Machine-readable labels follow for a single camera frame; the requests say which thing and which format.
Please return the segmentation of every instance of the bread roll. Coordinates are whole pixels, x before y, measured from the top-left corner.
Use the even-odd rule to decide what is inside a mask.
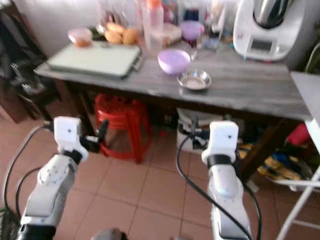
[[[124,31],[126,30],[123,26],[116,24],[114,22],[108,22],[106,24],[106,29],[108,31],[116,32],[120,35],[122,35],[124,33]]]
[[[115,31],[105,31],[104,36],[111,44],[122,44],[122,36]]]
[[[123,33],[123,44],[134,45],[138,42],[138,30],[136,28],[128,28]]]

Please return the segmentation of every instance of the gray wooden tabletop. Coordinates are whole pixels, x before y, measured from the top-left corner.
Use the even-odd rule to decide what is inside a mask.
[[[190,54],[193,52],[190,48],[183,48]],[[311,118],[283,64],[245,61],[232,51],[213,53],[200,50],[189,69],[208,72],[212,78],[210,88],[206,91],[190,91],[180,87],[175,76],[166,75],[160,69],[156,57],[147,57],[139,72],[133,71],[125,79],[52,70],[46,63],[35,72],[53,79],[178,99],[186,104],[193,101],[299,121]]]

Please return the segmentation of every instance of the black cable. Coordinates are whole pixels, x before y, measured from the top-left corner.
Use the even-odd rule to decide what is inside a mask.
[[[8,191],[8,184],[9,184],[9,179],[10,179],[10,175],[12,172],[12,169],[18,159],[18,157],[21,155],[22,151],[25,149],[25,147],[27,146],[28,142],[30,141],[30,139],[33,137],[33,135],[38,132],[39,130],[43,129],[45,126],[36,126],[35,128],[33,128],[25,137],[25,139],[23,140],[22,144],[20,145],[19,149],[16,151],[15,155],[13,156],[13,158],[11,159],[11,163],[9,165],[9,167],[6,170],[5,176],[4,176],[4,180],[3,180],[3,190],[2,190],[2,201],[4,202],[4,207],[6,208],[6,210],[11,213],[13,215],[13,220],[15,221],[16,224],[20,224],[19,223],[19,219],[17,218],[16,214],[14,214],[14,212],[10,209],[9,204],[8,204],[8,200],[7,200],[7,191]]]
[[[234,222],[235,225],[238,226],[238,228],[241,229],[241,231],[244,232],[244,234],[248,237],[249,240],[253,240],[251,234],[239,223],[230,213],[228,213],[222,206],[220,206],[215,200],[213,200],[208,194],[206,194],[200,187],[198,187],[196,184],[194,184],[182,171],[179,163],[180,158],[180,152],[186,141],[190,139],[189,136],[187,136],[182,143],[180,144],[177,152],[176,152],[176,158],[175,158],[175,164],[176,168],[179,172],[179,174],[185,179],[185,181],[194,189],[196,190],[202,197],[204,197],[206,200],[208,200],[211,204],[216,206],[221,212],[223,212],[232,222]]]
[[[243,185],[244,189],[249,193],[249,195],[251,196],[251,198],[254,201],[254,206],[255,206],[256,213],[257,213],[257,217],[258,217],[258,230],[257,230],[257,233],[256,233],[256,239],[257,240],[261,240],[262,214],[261,214],[261,210],[260,210],[257,198],[256,198],[254,192],[244,182],[242,182],[242,185]]]
[[[36,171],[39,171],[41,167],[34,168],[30,171],[28,171],[18,182],[17,187],[16,187],[16,192],[15,192],[15,211],[16,214],[18,215],[18,218],[21,219],[21,212],[20,212],[20,207],[19,207],[19,197],[20,197],[20,190],[22,187],[22,184],[24,183],[24,180],[30,175],[33,174]]]

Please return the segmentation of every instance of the red plastic stool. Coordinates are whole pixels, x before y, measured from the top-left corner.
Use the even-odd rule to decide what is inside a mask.
[[[95,116],[97,125],[109,120],[110,129],[127,130],[130,139],[132,152],[113,151],[101,144],[101,151],[113,158],[130,159],[134,158],[138,164],[143,160],[143,155],[151,143],[151,126],[146,106],[136,100],[129,100],[124,97],[108,96],[99,94],[95,98]],[[140,125],[143,124],[147,132],[147,141],[143,146]]]

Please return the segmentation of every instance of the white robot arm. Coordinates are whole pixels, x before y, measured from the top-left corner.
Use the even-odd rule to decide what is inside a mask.
[[[99,137],[82,138],[81,120],[74,117],[56,117],[53,126],[58,154],[38,172],[36,187],[20,220],[18,240],[53,239],[68,192],[75,181],[78,164],[88,158],[88,150],[99,149],[108,122],[101,125]]]
[[[210,124],[207,149],[201,157],[209,170],[208,195],[251,233],[250,221],[243,205],[244,188],[232,163],[236,159],[238,126],[232,121]],[[214,205],[211,220],[215,240],[248,239],[245,233]]]

